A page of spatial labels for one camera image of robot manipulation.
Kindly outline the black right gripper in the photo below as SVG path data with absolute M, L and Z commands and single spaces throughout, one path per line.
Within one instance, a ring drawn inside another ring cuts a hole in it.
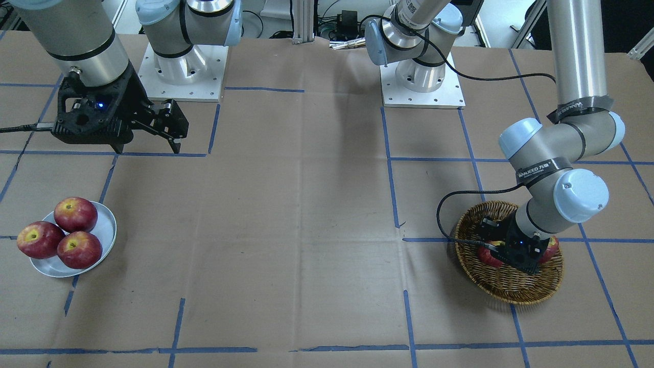
M 66 144 L 110 144 L 123 154 L 133 131 L 140 129 L 163 137 L 174 154 L 180 153 L 189 132 L 187 118 L 173 99 L 151 102 L 133 65 L 103 86 L 86 86 L 80 77 L 72 69 L 59 86 L 54 137 Z

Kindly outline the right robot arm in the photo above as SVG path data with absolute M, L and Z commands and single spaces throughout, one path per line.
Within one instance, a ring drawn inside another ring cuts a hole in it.
M 153 103 L 100 1 L 12 1 L 43 49 L 63 72 L 57 116 L 50 123 L 2 128 L 49 132 L 66 144 L 110 145 L 121 154 L 134 130 L 165 139 L 179 153 L 189 122 L 178 103 Z M 138 21 L 166 84 L 208 74 L 201 45 L 238 44 L 240 1 L 138 1 Z

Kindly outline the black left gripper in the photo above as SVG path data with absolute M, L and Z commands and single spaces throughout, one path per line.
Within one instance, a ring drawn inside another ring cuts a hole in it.
M 516 212 L 500 221 L 493 240 L 504 242 L 498 246 L 500 261 L 529 275 L 540 273 L 539 261 L 548 249 L 549 238 L 538 232 L 524 234 L 517 225 Z

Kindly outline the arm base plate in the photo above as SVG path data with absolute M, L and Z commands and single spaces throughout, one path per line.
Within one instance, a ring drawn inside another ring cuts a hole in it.
M 386 107 L 465 107 L 459 77 L 446 63 L 427 67 L 415 60 L 404 60 L 380 66 L 379 70 Z
M 228 47 L 194 45 L 185 55 L 165 58 L 147 46 L 138 77 L 152 101 L 219 102 Z

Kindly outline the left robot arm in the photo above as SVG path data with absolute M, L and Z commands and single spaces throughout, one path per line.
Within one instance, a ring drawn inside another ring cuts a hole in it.
M 517 187 L 526 187 L 531 198 L 503 220 L 483 220 L 481 241 L 473 242 L 526 274 L 539 272 L 553 235 L 606 207 L 605 182 L 572 164 L 612 149 L 625 131 L 607 92 L 600 2 L 548 1 L 547 11 L 558 94 L 551 125 L 523 119 L 498 139 Z M 399 1 L 363 24 L 371 61 L 397 63 L 400 86 L 427 94 L 442 85 L 447 56 L 462 29 L 462 14 L 450 2 Z

